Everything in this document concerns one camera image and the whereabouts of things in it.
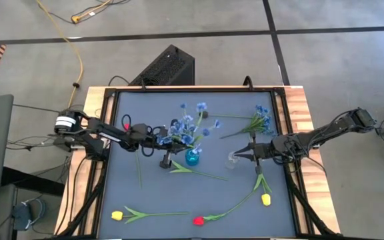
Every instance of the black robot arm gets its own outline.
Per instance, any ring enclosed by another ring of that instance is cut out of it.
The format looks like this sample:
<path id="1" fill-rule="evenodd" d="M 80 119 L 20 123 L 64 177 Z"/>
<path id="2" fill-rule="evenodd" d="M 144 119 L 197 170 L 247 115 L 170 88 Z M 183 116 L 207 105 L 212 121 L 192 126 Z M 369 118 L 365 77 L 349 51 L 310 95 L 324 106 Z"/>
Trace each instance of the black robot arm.
<path id="1" fill-rule="evenodd" d="M 332 122 L 308 133 L 294 133 L 279 135 L 270 143 L 253 142 L 235 152 L 238 157 L 245 157 L 254 161 L 255 159 L 273 158 L 277 161 L 280 157 L 284 162 L 292 162 L 309 156 L 311 148 L 318 148 L 326 141 L 343 135 L 345 133 L 366 133 L 374 129 L 375 120 L 368 111 L 357 108 L 338 115 Z M 240 154 L 252 150 L 253 154 Z"/>
<path id="2" fill-rule="evenodd" d="M 128 127 L 124 124 L 124 119 L 129 120 Z M 81 125 L 83 120 L 87 121 L 86 127 Z M 84 146 L 88 158 L 97 161 L 108 158 L 108 151 L 101 138 L 117 142 L 123 149 L 131 152 L 138 150 L 141 146 L 144 156 L 151 156 L 155 149 L 176 154 L 188 148 L 188 146 L 176 141 L 158 144 L 158 137 L 166 137 L 168 134 L 168 130 L 164 126 L 152 128 L 144 123 L 130 126 L 131 118 L 129 115 L 124 115 L 121 122 L 124 131 L 106 124 L 96 117 L 89 117 L 82 111 L 67 109 L 60 112 L 56 118 L 54 132 L 60 137 L 74 139 L 75 143 Z M 150 153 L 146 153 L 144 148 L 151 149 Z"/>

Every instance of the wooden board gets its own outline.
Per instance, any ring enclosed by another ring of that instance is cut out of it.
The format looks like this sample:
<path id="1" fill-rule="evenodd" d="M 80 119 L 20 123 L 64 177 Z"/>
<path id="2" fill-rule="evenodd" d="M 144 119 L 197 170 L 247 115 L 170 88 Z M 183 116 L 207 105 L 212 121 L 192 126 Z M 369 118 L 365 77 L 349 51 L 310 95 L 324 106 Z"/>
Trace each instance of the wooden board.
<path id="1" fill-rule="evenodd" d="M 239 88 L 247 86 L 188 86 L 188 88 L 194 88 L 194 89 L 206 89 L 206 88 Z M 256 88 L 259 87 L 284 87 L 284 86 L 256 86 Z M 84 106 L 84 112 L 92 117 L 99 117 L 100 110 L 103 104 L 103 98 L 104 98 L 104 92 L 108 87 L 90 87 L 88 90 L 87 98 L 85 100 L 85 106 Z M 109 88 L 117 88 L 117 89 L 140 89 L 141 87 L 138 86 L 120 86 L 120 87 L 109 87 Z M 151 86 L 148 87 L 150 89 L 164 89 L 164 88 L 172 88 L 172 89 L 178 89 L 178 88 L 185 88 L 185 86 Z M 287 104 L 289 108 L 289 114 L 291 118 L 291 122 L 293 125 L 293 130 L 295 133 L 298 132 L 307 132 L 313 130 L 313 124 L 311 115 L 309 112 L 309 108 L 306 101 L 305 91 L 303 87 L 301 86 L 288 86 L 284 87 L 286 98 L 287 98 Z M 283 133 L 287 132 L 287 126 L 285 124 L 285 118 L 283 115 L 283 108 L 281 105 L 281 98 L 277 97 L 277 103 L 278 103 L 278 110 L 281 118 L 281 126 Z M 106 122 L 109 122 L 109 116 L 110 116 L 110 109 L 112 106 L 112 99 L 109 99 L 108 102 L 108 113 L 106 115 Z M 67 187 L 65 188 L 65 192 L 63 194 L 63 199 L 61 202 L 61 207 L 59 211 L 59 217 L 57 218 L 57 224 L 56 229 L 60 226 L 60 232 L 62 232 L 68 222 L 69 222 L 69 216 L 70 212 L 72 211 L 72 218 L 74 218 L 75 214 L 80 210 L 80 208 L 83 205 L 84 198 L 85 198 L 85 190 L 87 188 L 87 180 L 89 177 L 89 171 L 91 167 L 90 161 L 84 161 L 84 163 L 81 165 L 81 168 L 78 172 L 76 186 L 75 186 L 75 200 L 73 204 L 73 208 L 71 208 L 72 203 L 72 196 L 73 196 L 73 179 L 75 177 L 75 172 L 78 169 L 78 166 L 81 162 L 81 160 L 84 158 L 85 152 L 84 150 L 78 150 L 75 151 L 72 155 L 71 160 L 71 167 L 69 170 L 69 192 L 67 191 Z M 311 151 L 311 157 L 320 162 L 322 164 L 321 155 L 319 154 L 319 151 Z M 303 159 L 302 160 L 302 166 L 301 170 L 303 172 L 303 179 L 305 182 L 305 188 L 307 191 L 307 197 L 308 201 L 311 204 L 312 208 L 315 210 L 315 212 L 320 216 L 320 218 L 325 222 L 325 224 L 334 232 L 339 232 L 339 225 L 337 223 L 337 218 L 334 211 L 333 202 L 331 200 L 331 194 L 328 187 L 327 178 L 324 174 L 324 172 L 320 169 L 319 166 L 314 164 L 312 161 Z M 95 177 L 95 184 L 97 182 L 97 178 L 99 176 L 99 173 L 96 174 Z M 297 208 L 299 212 L 299 221 L 301 226 L 301 232 L 306 233 L 306 223 L 305 223 L 305 217 L 303 209 L 301 208 L 300 204 L 297 202 Z M 63 215 L 65 213 L 66 209 L 66 216 L 65 220 L 62 222 Z M 89 210 L 89 214 L 87 216 L 87 224 L 85 228 L 85 233 L 91 232 L 91 225 L 93 222 L 93 216 L 94 216 L 94 210 L 95 210 L 95 204 L 93 204 Z"/>

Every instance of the red object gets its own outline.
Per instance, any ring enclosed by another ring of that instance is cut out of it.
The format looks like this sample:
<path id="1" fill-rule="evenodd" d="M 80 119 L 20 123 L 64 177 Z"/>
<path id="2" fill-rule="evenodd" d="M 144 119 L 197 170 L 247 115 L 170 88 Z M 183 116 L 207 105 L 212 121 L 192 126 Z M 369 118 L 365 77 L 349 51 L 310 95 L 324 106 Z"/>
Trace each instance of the red object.
<path id="1" fill-rule="evenodd" d="M 202 226 L 205 223 L 205 219 L 203 217 L 196 217 L 193 219 L 193 224 L 196 226 Z"/>

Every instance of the gray table surface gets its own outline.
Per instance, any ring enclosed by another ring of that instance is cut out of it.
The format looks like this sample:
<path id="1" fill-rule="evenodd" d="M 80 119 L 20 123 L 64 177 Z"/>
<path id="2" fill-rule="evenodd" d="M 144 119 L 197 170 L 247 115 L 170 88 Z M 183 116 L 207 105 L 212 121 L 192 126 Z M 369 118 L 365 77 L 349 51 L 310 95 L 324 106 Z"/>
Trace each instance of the gray table surface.
<path id="1" fill-rule="evenodd" d="M 195 106 L 206 102 L 213 114 L 251 116 L 256 104 L 271 110 L 268 93 L 121 93 L 115 126 L 122 128 L 121 117 L 131 116 L 132 124 L 150 126 L 169 125 L 182 115 L 181 103 L 188 104 L 188 113 L 196 117 Z M 203 120 L 202 126 L 210 126 L 215 118 Z M 294 236 L 291 207 L 285 184 L 283 168 L 272 160 L 262 161 L 263 172 L 272 188 L 272 204 L 264 207 L 260 187 L 250 199 L 229 215 L 211 221 L 202 227 L 193 225 L 193 218 L 220 214 L 235 206 L 251 192 L 256 174 L 254 164 L 240 161 L 234 170 L 225 162 L 230 152 L 248 144 L 247 134 L 227 139 L 220 136 L 238 131 L 248 125 L 248 119 L 219 118 L 223 126 L 202 140 L 200 163 L 190 167 L 196 171 L 226 177 L 229 181 L 212 179 L 190 173 L 169 173 L 158 166 L 165 154 L 155 151 L 151 157 L 140 152 L 142 188 L 139 186 L 135 154 L 128 153 L 117 144 L 111 146 L 105 195 L 99 225 L 99 238 L 189 238 L 189 237 L 291 237 Z M 271 137 L 259 134 L 258 142 L 269 142 Z M 172 160 L 187 166 L 185 153 L 172 156 Z M 126 220 L 111 219 L 113 211 L 129 213 L 128 206 L 144 213 L 189 212 L 188 215 L 146 217 L 124 224 Z"/>

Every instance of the blue vase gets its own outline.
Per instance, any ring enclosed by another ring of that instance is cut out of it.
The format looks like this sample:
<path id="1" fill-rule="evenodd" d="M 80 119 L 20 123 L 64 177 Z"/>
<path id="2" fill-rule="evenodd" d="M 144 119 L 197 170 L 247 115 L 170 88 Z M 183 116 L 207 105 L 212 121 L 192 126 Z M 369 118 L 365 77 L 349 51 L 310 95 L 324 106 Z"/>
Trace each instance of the blue vase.
<path id="1" fill-rule="evenodd" d="M 185 159 L 186 164 L 188 164 L 189 166 L 195 166 L 199 163 L 199 153 L 195 154 L 192 152 L 192 149 L 188 149 L 186 150 Z"/>

